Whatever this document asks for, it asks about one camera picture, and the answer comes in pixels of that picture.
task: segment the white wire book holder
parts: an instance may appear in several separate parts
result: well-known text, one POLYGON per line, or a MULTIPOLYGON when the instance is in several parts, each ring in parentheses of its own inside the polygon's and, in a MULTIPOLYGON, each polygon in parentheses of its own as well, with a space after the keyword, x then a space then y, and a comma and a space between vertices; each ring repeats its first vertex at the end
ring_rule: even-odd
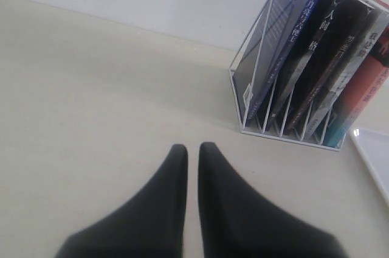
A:
MULTIPOLYGON (((261 136, 263 138, 276 139, 276 140, 279 140, 279 141, 292 142, 292 143, 296 143, 296 144, 303 144, 303 145, 308 145, 308 146, 311 146, 311 147, 319 147, 319 148, 324 148, 324 149, 327 149, 327 150, 334 150, 334 151, 338 152, 342 148, 342 145, 344 143, 345 138, 343 138, 342 141, 340 141, 338 143, 338 146, 335 147, 335 148, 334 147, 327 147, 327 146, 323 145, 323 140, 324 140, 324 137, 325 137, 325 134, 326 134, 326 131, 327 131, 327 127, 328 127, 328 123, 329 123, 329 118, 330 118, 330 115, 331 115, 331 110, 328 112, 328 114, 325 117, 325 123, 324 123, 324 127, 323 127, 323 130, 321 131, 321 133, 320 134, 314 133, 314 135, 311 138, 309 138, 309 139, 305 138, 306 126, 307 126, 307 123, 308 123, 308 120, 309 120, 309 117, 310 117, 310 114, 311 114, 313 101, 311 102, 311 104, 309 106, 308 113, 306 113, 305 119, 301 119, 301 121, 304 121, 304 125, 302 126, 300 131, 298 131, 298 129, 295 128, 293 130, 293 132, 290 133, 290 135, 285 135, 284 134, 284 128, 285 128, 286 120, 287 120, 287 117, 288 117, 288 114, 289 114, 289 108, 290 108, 290 105, 291 105, 291 100, 292 100, 294 88, 292 89, 292 92, 291 92, 291 94, 289 95, 289 97, 287 99, 286 110, 285 110, 284 115, 282 117, 282 122, 281 121, 279 121, 279 122, 275 121, 273 126, 269 129, 269 131, 265 130, 265 128, 267 126, 267 120, 269 118, 270 107, 271 107, 271 104, 272 104, 272 101, 273 101, 273 97, 274 97, 275 85, 277 84, 277 77, 275 78, 274 83, 273 83, 273 85, 271 87, 270 100, 269 100, 269 103, 267 104, 266 116, 265 116, 265 118, 263 120, 263 123, 260 123, 259 118, 257 116, 255 116, 255 121, 251 121, 250 125, 246 125, 247 114, 248 114, 248 111, 249 111, 249 105, 250 105, 250 102, 252 101, 252 98, 248 99, 249 102, 246 105, 246 110, 245 110, 245 113, 244 113, 244 117, 243 117, 243 119, 241 118, 241 113, 239 112, 239 104, 238 104, 237 93, 236 93, 236 89, 235 89, 235 83, 233 81, 233 75, 235 73, 236 67, 239 65, 239 62, 240 62, 240 60, 241 60, 241 58, 243 56, 243 52, 245 51, 246 46, 248 45, 248 42, 249 42, 249 40, 250 40, 250 38, 251 38, 251 36, 253 34, 255 26, 257 25, 257 23, 260 20, 260 18, 264 15, 264 10, 265 10, 266 5, 268 3, 270 4, 270 6, 269 6, 269 11, 266 14, 266 21, 265 21, 264 29, 263 29, 263 33, 265 32, 267 24, 268 24, 268 21, 269 21, 269 15, 270 15, 270 11, 272 9, 273 0, 267 0, 266 1, 266 3, 263 6, 262 10, 260 11, 260 13, 258 14, 257 18, 255 19, 253 25, 251 26, 251 28, 249 30, 249 33, 246 35, 244 41, 240 45, 239 50, 237 51, 236 55, 234 56, 234 58, 233 58, 233 60, 232 60, 232 62, 230 64, 230 67, 229 67, 230 81, 231 81, 231 86, 232 86, 233 94, 235 96, 236 112, 238 113, 238 119, 239 119, 239 124, 240 124, 241 132, 244 133, 244 134, 250 134, 250 135, 254 135, 254 136, 261 136)), ((252 75, 252 81, 251 81, 251 85, 250 85, 249 95, 252 95, 252 89, 253 89, 253 84, 254 84, 254 79, 255 79, 255 73, 257 71, 258 62, 259 62, 260 55, 261 55, 261 52, 262 52, 262 46, 263 46, 263 40, 261 40, 259 51, 258 51, 258 55, 256 57, 256 63, 255 63, 254 72, 253 72, 253 75, 252 75)))

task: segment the book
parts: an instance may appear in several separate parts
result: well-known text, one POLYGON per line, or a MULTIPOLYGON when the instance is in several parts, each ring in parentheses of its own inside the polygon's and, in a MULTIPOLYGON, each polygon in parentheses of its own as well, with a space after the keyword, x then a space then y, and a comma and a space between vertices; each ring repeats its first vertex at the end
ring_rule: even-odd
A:
POLYGON ((374 9, 369 13, 359 36, 356 37, 353 45, 314 100, 311 116, 306 127, 306 138, 310 138, 314 134, 389 23, 389 12, 386 8, 372 0, 363 1, 372 5, 374 9))
POLYGON ((362 0, 343 0, 332 24, 298 79, 286 122, 289 134, 359 34, 372 6, 362 0))
POLYGON ((242 122, 246 109, 246 124, 255 117, 316 2, 317 0, 267 1, 249 41, 248 51, 245 51, 233 75, 242 122))
MULTIPOLYGON (((278 74, 273 97, 274 100, 272 101, 266 130, 270 129, 273 125, 278 113, 281 111, 285 101, 291 94, 296 81, 331 24, 337 6, 342 1, 343 0, 318 0, 309 21, 301 31, 301 35, 278 74)), ((260 120, 264 119, 266 110, 267 109, 260 109, 260 112, 258 113, 260 120)))
MULTIPOLYGON (((388 4, 380 0, 374 1, 389 10, 388 4)), ((389 25, 335 102, 324 145, 337 147, 387 78, 389 78, 389 25)))

